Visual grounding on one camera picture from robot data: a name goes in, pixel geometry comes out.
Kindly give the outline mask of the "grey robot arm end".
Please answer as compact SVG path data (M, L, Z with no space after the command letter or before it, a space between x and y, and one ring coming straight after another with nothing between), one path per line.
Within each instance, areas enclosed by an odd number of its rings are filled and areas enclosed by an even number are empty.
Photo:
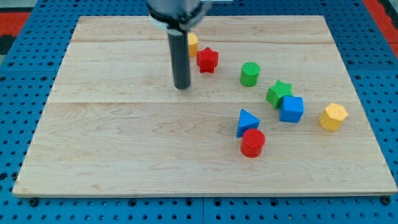
M212 1L147 0L147 11L156 27L182 35L195 27L212 7Z

